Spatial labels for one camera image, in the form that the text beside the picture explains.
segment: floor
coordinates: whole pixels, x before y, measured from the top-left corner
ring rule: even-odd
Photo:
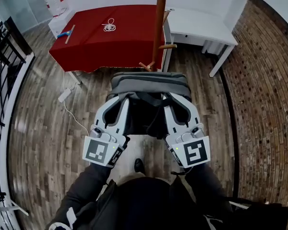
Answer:
[[[288,207],[288,24],[249,0],[222,67],[237,124],[239,197]]]
[[[18,213],[24,229],[43,229],[53,218],[65,192],[87,166],[82,160],[86,131],[68,115],[58,101],[63,71],[48,50],[55,41],[46,24],[26,33],[36,54],[19,95],[10,134],[9,174],[12,198],[30,212]],[[192,101],[198,108],[205,133],[210,136],[210,165],[228,195],[233,187],[233,138],[224,88],[219,74],[209,77],[211,61],[193,46],[173,50],[169,71],[187,75]],[[111,76],[124,69],[101,68],[83,73],[66,106],[87,128],[110,91]],[[73,80],[65,75],[65,87]],[[149,176],[172,181],[178,166],[164,141],[133,136],[110,177],[119,179],[132,171],[136,157],[144,160]]]

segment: shoe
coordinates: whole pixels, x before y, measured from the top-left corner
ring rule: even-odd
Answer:
[[[135,172],[141,172],[143,174],[145,174],[145,168],[144,168],[144,164],[143,161],[141,159],[136,159],[134,162],[134,171]]]

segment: white cable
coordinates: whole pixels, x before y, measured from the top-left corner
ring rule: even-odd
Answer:
[[[116,30],[116,26],[113,24],[114,23],[114,19],[113,18],[110,18],[108,19],[108,24],[101,24],[101,25],[104,25],[104,32],[113,32]]]
[[[64,75],[65,75],[65,72],[63,71],[63,91],[65,91]],[[67,110],[66,105],[65,105],[65,100],[64,100],[63,102],[64,102],[65,110],[72,115],[72,117],[74,118],[74,120],[76,121],[76,123],[77,123],[78,125],[80,125],[82,128],[84,128],[84,129],[86,130],[87,136],[89,136],[87,129],[86,129],[82,124],[80,124],[80,123],[77,121],[77,119],[75,118],[75,116],[74,116],[69,110]]]

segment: black sleeve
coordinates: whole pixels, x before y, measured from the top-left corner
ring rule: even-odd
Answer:
[[[69,225],[66,212],[70,207],[76,214],[87,203],[96,201],[99,193],[110,175],[111,169],[105,166],[92,163],[82,172],[61,202],[55,218],[51,221],[62,222]]]
[[[223,199],[224,189],[207,164],[196,165],[185,177],[196,198],[197,206],[204,214],[226,220],[232,213],[230,203]]]

